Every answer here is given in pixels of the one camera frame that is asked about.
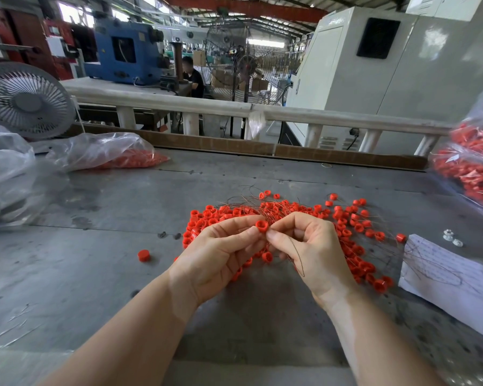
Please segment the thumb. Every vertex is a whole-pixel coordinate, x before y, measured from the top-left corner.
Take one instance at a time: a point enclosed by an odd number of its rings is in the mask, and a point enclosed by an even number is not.
[[[241,233],[224,237],[222,239],[222,246],[226,252],[233,253],[255,243],[259,237],[259,229],[255,226],[251,226]]]
[[[298,248],[301,246],[299,241],[272,229],[267,231],[267,240],[272,246],[288,254],[292,259],[296,260],[298,258]]]

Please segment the blue machine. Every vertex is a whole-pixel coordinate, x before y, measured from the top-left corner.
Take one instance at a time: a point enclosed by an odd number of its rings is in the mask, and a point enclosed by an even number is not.
[[[168,68],[163,39],[163,32],[148,24],[98,18],[95,40],[99,62],[86,62],[86,74],[126,84],[158,83],[162,69]]]

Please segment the red steel beam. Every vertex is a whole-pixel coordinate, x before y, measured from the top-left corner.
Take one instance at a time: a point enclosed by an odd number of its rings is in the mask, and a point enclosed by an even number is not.
[[[269,4],[264,1],[242,0],[165,0],[168,4],[181,8],[200,8],[216,11],[218,8],[226,8],[229,12],[245,13],[248,17],[270,16],[276,19],[288,21],[306,21],[318,23],[327,11],[318,8],[296,8]]]

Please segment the hand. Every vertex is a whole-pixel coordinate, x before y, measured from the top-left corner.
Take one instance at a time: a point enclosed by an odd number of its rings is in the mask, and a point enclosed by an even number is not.
[[[250,215],[207,227],[172,265],[189,281],[197,305],[218,294],[243,263],[265,246],[265,235],[254,226],[259,220],[264,217]]]
[[[333,223],[305,213],[292,213],[266,233],[280,258],[292,259],[319,305],[328,310],[338,300],[357,292]]]

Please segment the industrial fan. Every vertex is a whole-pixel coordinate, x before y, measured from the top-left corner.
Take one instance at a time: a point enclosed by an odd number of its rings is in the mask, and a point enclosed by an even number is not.
[[[46,139],[63,134],[74,120],[71,96],[54,77],[28,64],[0,63],[0,125]]]
[[[287,76],[279,76],[279,57],[273,51],[249,44],[250,28],[245,36],[236,36],[219,18],[206,37],[206,67],[203,79],[211,81],[216,99],[248,103],[276,104],[281,102],[287,86]]]

